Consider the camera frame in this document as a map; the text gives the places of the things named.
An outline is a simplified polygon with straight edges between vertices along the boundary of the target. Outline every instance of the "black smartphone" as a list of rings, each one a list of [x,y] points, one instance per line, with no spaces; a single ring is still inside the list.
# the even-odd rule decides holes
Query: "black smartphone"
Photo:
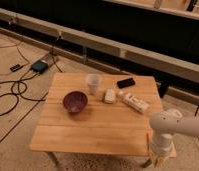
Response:
[[[119,88],[125,88],[125,87],[129,87],[129,86],[133,86],[133,85],[135,85],[135,81],[133,78],[128,78],[125,80],[117,81],[117,86]]]

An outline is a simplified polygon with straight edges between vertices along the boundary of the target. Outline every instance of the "purple bowl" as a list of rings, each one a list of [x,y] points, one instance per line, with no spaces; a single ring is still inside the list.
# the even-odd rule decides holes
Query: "purple bowl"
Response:
[[[80,91],[68,93],[63,99],[63,106],[69,113],[81,112],[88,103],[87,96]]]

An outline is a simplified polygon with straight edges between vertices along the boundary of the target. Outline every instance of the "white cup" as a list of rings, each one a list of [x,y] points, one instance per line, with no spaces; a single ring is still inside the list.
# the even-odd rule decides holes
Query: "white cup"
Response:
[[[88,74],[86,79],[90,94],[96,94],[101,83],[101,76],[98,74]]]

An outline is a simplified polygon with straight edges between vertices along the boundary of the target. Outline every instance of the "tabletop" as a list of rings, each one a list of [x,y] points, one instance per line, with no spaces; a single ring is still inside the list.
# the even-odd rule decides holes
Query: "tabletop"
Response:
[[[48,152],[73,152],[148,156],[149,117],[162,111],[153,77],[102,74],[96,95],[90,95],[87,73],[57,73],[49,89],[30,149]],[[107,88],[119,91],[116,82],[133,77],[136,85],[122,89],[149,104],[144,114],[120,99],[115,104],[102,101]],[[62,100],[71,91],[82,91],[88,105],[78,114],[69,114]]]

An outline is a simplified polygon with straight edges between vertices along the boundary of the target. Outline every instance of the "concrete floor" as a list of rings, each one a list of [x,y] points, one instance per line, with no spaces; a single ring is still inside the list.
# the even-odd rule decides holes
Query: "concrete floor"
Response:
[[[5,35],[0,34],[0,46],[12,45],[13,42]],[[31,63],[42,57],[47,52],[38,47],[22,43],[19,49]],[[25,61],[20,57],[16,47],[0,48],[0,74],[8,73],[9,68],[15,64],[24,64]],[[102,73],[99,70],[76,63],[64,57],[60,57],[57,63],[65,72],[89,72]],[[28,67],[13,73],[9,76],[0,77],[2,80],[18,79]],[[47,92],[53,75],[58,72],[55,66],[52,66],[43,75],[28,81],[29,89],[27,96],[32,98],[40,98]],[[10,85],[2,86],[0,94],[10,91]],[[13,97],[4,97],[0,100],[0,113],[11,107],[15,99]],[[165,96],[162,100],[164,109],[176,108],[185,116],[194,115],[196,106],[187,102]],[[20,99],[17,108],[6,116],[0,117],[0,139],[12,128],[12,126],[20,120],[20,118],[35,104]],[[0,144],[0,171],[16,171],[16,170],[57,170],[48,156],[43,152],[33,152],[29,150],[35,125],[40,115],[40,103],[6,139]],[[195,138],[183,135],[175,135],[174,142],[177,150],[177,158],[169,159],[167,163],[159,168],[148,168],[145,170],[198,170],[199,171],[199,143]],[[91,154],[69,154],[56,153],[61,167],[59,170],[72,171],[100,171],[100,170],[143,170],[139,164],[146,159],[134,156],[107,156],[107,155],[91,155]]]

